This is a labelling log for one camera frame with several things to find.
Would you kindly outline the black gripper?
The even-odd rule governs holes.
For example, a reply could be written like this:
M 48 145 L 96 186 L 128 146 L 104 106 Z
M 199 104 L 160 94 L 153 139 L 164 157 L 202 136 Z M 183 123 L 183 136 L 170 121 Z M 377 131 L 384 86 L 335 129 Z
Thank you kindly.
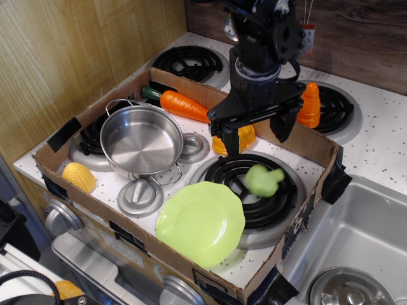
M 238 128 L 269 118 L 276 138 L 281 143 L 289 138 L 302 108 L 305 84 L 278 81 L 279 72 L 245 75 L 237 68 L 231 69 L 229 94 L 207 113 L 210 134 L 222 135 L 228 156 L 239 154 Z

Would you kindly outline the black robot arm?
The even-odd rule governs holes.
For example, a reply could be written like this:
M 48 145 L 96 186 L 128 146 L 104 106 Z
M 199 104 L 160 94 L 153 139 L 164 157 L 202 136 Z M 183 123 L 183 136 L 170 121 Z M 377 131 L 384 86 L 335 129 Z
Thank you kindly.
M 305 31 L 296 19 L 295 1 L 222 1 L 231 13 L 238 43 L 230 50 L 227 97 L 207 113 L 211 135 L 229 156 L 239 154 L 238 129 L 266 119 L 280 142 L 286 141 L 303 106 L 306 89 L 298 75 L 279 77 L 281 67 L 296 61 Z

